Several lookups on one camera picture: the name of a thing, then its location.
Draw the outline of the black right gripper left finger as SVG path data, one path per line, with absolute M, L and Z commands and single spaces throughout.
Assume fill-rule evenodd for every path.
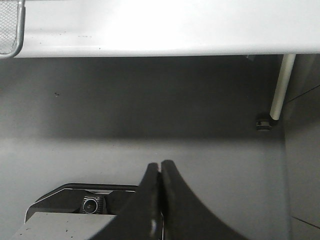
M 157 240 L 160 238 L 159 167 L 147 165 L 145 174 L 124 208 L 93 240 Z

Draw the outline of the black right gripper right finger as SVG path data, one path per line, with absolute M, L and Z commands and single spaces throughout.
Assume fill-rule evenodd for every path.
M 172 160 L 161 163 L 166 240 L 245 240 L 196 196 Z

